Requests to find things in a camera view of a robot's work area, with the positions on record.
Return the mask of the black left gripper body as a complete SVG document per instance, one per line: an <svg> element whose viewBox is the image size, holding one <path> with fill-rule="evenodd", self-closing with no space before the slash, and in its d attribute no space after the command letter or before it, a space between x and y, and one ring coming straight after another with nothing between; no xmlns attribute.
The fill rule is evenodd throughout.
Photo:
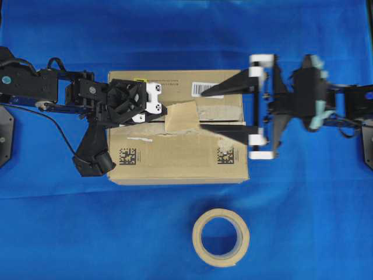
<svg viewBox="0 0 373 280"><path fill-rule="evenodd" d="M120 127L137 114L159 114L161 84L141 80L113 79L98 111L98 123L106 128Z"/></svg>

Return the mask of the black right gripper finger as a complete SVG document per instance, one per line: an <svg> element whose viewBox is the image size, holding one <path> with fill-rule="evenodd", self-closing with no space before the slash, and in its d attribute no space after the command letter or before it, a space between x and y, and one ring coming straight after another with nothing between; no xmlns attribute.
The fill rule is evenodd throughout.
<svg viewBox="0 0 373 280"><path fill-rule="evenodd" d="M212 86L201 93L202 97L225 96L248 94L257 91L259 88L259 78L249 77L249 69L245 69L227 80Z"/></svg>
<svg viewBox="0 0 373 280"><path fill-rule="evenodd" d="M259 128L257 126L247 125L201 124L200 127L203 130L223 135L246 146L249 145L249 136L255 135L259 131Z"/></svg>

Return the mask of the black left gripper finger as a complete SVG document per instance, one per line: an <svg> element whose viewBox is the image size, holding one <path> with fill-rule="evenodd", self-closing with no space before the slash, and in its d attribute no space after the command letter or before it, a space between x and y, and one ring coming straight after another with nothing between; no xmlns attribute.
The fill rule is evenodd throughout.
<svg viewBox="0 0 373 280"><path fill-rule="evenodd" d="M167 107L166 106L164 106L164 105L160 105L160 107L159 107L159 109L160 109L160 112L159 112L159 116L161 117L161 116L166 116L167 115Z"/></svg>
<svg viewBox="0 0 373 280"><path fill-rule="evenodd" d="M128 120L126 123L121 124L121 126L125 127L125 126L131 126L131 125L136 125L136 124L149 123L151 121L154 121L162 117L163 116L160 117L159 114L152 114L149 112L145 112L145 113L135 115L130 120Z"/></svg>

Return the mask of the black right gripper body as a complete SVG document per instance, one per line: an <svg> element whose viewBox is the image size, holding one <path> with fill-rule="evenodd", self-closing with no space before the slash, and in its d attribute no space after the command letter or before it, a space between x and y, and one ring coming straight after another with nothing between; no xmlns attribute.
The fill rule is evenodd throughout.
<svg viewBox="0 0 373 280"><path fill-rule="evenodd" d="M281 135L291 119L286 105L288 90L281 76L281 69L274 54L253 54L249 57L249 77L258 82L254 90L254 125L256 134L250 135L250 159L275 159L281 144ZM266 104L266 115L259 125L259 100Z"/></svg>

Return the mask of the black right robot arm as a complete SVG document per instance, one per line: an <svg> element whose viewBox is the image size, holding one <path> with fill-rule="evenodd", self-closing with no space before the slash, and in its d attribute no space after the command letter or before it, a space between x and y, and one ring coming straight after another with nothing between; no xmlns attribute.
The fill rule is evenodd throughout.
<svg viewBox="0 0 373 280"><path fill-rule="evenodd" d="M306 55L293 71L288 89L274 54L253 54L249 68L224 82L204 90L203 97L234 94L254 96L254 125L229 126L202 124L201 128L251 146L250 159L271 160L280 138L294 118L309 132L323 126L353 129L364 137L364 153L372 157L372 85L335 85L328 82L323 62L317 55Z"/></svg>

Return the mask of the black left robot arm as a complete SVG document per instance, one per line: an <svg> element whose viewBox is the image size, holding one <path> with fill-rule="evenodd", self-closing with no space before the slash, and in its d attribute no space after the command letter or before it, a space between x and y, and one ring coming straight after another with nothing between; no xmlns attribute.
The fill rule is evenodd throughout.
<svg viewBox="0 0 373 280"><path fill-rule="evenodd" d="M139 80L94 80L94 73L67 71L59 58L36 70L1 47L1 103L40 111L78 114L104 128L148 123L167 114L161 84Z"/></svg>

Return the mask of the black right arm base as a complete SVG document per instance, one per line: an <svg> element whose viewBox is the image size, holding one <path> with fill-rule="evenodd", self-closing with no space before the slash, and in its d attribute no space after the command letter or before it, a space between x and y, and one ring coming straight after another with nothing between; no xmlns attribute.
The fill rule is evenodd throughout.
<svg viewBox="0 0 373 280"><path fill-rule="evenodd" d="M362 138L363 138L363 150L364 150L364 161L370 169L373 169L372 164L372 128L363 127L362 128Z"/></svg>

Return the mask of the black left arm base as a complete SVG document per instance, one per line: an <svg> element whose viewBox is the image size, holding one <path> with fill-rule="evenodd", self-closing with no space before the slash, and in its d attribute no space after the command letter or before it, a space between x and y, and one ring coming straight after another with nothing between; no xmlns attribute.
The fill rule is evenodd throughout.
<svg viewBox="0 0 373 280"><path fill-rule="evenodd" d="M12 157L14 118L4 106L0 111L0 166L4 166Z"/></svg>

